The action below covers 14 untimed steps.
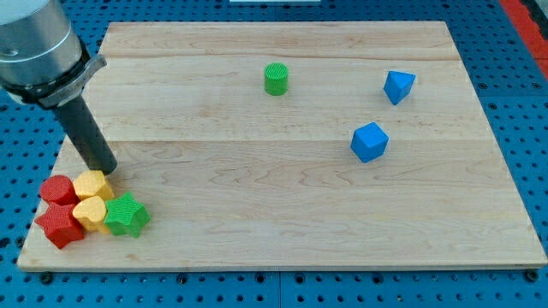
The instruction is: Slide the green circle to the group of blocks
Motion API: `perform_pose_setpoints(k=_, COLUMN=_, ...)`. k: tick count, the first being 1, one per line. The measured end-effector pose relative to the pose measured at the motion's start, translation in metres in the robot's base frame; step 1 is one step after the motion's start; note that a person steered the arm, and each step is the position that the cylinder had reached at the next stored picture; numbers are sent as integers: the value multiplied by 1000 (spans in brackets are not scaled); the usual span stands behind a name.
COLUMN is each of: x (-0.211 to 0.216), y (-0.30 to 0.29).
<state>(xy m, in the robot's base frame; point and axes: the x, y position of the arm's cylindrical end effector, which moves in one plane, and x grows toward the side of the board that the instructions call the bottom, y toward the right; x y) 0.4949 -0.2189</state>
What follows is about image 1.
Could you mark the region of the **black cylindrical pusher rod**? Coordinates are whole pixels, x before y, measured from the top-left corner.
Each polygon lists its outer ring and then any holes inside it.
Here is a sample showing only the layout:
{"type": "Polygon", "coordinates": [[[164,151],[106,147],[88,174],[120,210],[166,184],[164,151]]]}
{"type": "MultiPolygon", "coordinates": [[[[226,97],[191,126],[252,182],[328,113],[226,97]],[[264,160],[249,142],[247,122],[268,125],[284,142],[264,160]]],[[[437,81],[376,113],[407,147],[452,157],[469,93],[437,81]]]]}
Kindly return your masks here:
{"type": "Polygon", "coordinates": [[[52,111],[90,170],[109,175],[116,169],[117,160],[82,96],[52,111]]]}

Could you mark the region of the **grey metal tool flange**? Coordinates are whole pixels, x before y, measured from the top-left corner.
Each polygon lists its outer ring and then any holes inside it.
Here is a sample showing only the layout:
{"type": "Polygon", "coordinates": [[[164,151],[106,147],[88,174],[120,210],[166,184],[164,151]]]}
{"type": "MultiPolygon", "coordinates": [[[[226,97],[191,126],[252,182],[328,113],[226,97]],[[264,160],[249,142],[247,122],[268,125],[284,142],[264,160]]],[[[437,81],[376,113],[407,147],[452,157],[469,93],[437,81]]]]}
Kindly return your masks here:
{"type": "Polygon", "coordinates": [[[86,83],[106,65],[103,55],[90,57],[84,50],[80,59],[68,71],[53,79],[18,85],[3,78],[3,89],[22,104],[39,104],[44,109],[61,107],[81,97],[86,83]]]}

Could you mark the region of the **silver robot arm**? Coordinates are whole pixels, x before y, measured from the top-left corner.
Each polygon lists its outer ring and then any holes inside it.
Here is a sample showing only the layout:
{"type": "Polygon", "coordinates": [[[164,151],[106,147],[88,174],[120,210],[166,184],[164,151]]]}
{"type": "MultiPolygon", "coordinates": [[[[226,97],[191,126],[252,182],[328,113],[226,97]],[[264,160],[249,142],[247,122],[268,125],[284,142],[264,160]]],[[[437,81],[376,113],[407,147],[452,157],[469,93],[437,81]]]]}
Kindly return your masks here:
{"type": "Polygon", "coordinates": [[[57,0],[1,2],[1,87],[21,104],[52,111],[87,167],[108,175],[117,160],[82,97],[106,65],[89,54],[57,0]]]}

